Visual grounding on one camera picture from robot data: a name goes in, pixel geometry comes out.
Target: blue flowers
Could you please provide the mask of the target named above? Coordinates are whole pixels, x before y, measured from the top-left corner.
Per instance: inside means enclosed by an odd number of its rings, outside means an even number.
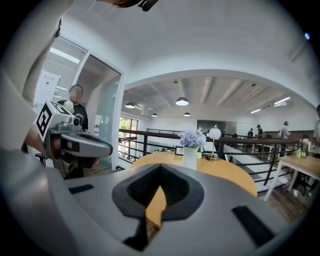
[[[197,131],[187,130],[180,134],[180,144],[187,148],[203,147],[206,144],[207,138],[201,132],[201,127]]]

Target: camera lens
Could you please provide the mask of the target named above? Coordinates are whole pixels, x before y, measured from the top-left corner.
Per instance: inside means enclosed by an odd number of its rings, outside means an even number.
[[[78,126],[79,123],[80,123],[79,118],[75,118],[75,119],[73,120],[73,123],[74,123],[75,126]]]

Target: round wooden table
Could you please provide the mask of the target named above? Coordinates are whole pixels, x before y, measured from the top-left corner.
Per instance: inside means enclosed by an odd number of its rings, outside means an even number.
[[[145,155],[137,159],[131,168],[141,167],[148,164],[169,164],[182,165],[182,155],[176,155],[174,152],[157,152]],[[196,160],[196,170],[205,174],[217,176],[242,187],[254,197],[257,196],[257,187],[254,180],[248,173],[233,163],[219,159],[208,161],[204,157]],[[161,187],[155,193],[151,203],[145,210],[145,215],[156,227],[161,227],[161,214],[166,209],[166,197]]]

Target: doorway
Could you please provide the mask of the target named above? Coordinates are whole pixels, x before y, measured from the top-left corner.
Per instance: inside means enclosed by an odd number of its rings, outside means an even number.
[[[88,131],[111,142],[112,121],[121,75],[104,62],[89,55],[79,74],[77,84],[83,87],[82,105],[88,116]],[[85,170],[86,176],[111,171],[111,156],[101,158],[99,166]]]

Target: poster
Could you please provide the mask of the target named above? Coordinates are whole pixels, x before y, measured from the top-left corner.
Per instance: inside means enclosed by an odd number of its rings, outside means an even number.
[[[45,104],[52,101],[60,75],[42,70],[38,83],[36,84],[33,104]]]

